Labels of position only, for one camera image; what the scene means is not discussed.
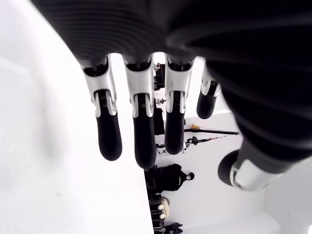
white wall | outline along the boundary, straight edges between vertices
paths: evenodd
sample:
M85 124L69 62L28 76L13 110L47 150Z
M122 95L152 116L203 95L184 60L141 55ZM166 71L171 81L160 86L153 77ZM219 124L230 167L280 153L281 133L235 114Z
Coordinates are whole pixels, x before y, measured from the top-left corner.
M208 120L188 118L187 124L198 124L205 128L228 131L237 130L231 113L214 115ZM195 134L185 134L185 140ZM198 139L220 136L216 134L196 134ZM263 209L264 191L242 192L221 182L217 169L222 158L240 148L241 136L229 136L210 142L191 145L185 154L161 156L158 166L177 163L183 171L195 174L193 181L185 181L178 191L163 192L170 200L169 221L177 221L184 228L194 228L225 222L242 215Z
M123 153L108 162L79 64L55 31L29 2L5 0L0 35L0 233L152 234L121 56Z
M295 166L272 182L265 193L266 211L282 234L308 234L312 224L312 160Z
M279 234L280 227L266 212L254 212L210 226L184 229L183 234Z

robotic hand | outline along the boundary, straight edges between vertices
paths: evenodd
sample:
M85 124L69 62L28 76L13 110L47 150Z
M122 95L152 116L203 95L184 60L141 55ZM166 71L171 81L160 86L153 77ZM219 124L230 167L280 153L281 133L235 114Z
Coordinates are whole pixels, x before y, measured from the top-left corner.
M309 1L32 0L73 52L97 107L99 148L122 151L110 53L123 55L133 107L136 160L156 158L151 54L166 53L165 146L183 146L193 60L206 59L197 113L223 96L244 136L220 163L220 179L263 188L312 155L312 4Z

black pole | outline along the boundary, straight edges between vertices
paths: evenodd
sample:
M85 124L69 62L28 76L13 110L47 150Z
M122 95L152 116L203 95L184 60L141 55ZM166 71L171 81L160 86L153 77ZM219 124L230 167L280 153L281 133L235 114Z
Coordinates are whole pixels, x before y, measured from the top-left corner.
M228 135L239 135L239 132L230 132L230 131L222 131L222 130L205 130L205 129L184 129L184 132L191 133L216 133L216 134L228 134Z

black fingertip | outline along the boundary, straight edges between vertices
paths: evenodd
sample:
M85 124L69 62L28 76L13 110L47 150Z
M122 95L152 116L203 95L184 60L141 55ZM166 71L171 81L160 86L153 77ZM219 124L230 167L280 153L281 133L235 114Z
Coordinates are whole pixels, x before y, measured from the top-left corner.
M143 169L152 168L156 161L154 116L139 114L133 118L135 128L136 162Z
M171 155L178 154L183 147L184 140L184 113L181 114L178 109L167 113L165 147Z
M208 119L214 112L216 97L213 95L203 95L199 93L197 102L197 115L202 119Z
M122 152L118 114L111 116L107 108L101 108L97 118L98 145L101 154L109 161L117 160Z
M218 167L219 179L230 186L232 186L230 181L230 171L232 165L237 161L238 152L239 150L230 152L222 159Z

robotic finger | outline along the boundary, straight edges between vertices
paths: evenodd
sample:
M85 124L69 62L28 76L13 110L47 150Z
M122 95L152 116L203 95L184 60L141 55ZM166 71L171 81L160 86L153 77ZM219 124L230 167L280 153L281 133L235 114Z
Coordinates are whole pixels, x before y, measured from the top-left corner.
M96 106L98 144L101 154L109 161L118 159L122 143L116 107L116 90L111 68L111 56L107 55L102 64L83 67L91 101Z
M220 83L208 72L208 68L205 65L202 80L201 80L200 93L197 102L197 115L202 119L209 118L215 108L216 97L220 93Z
M151 168L156 160L154 134L154 63L124 57L130 102L133 107L136 161L141 168Z
M188 96L194 57L175 58L166 55L166 131L165 147L168 153L178 154L184 142L185 101Z

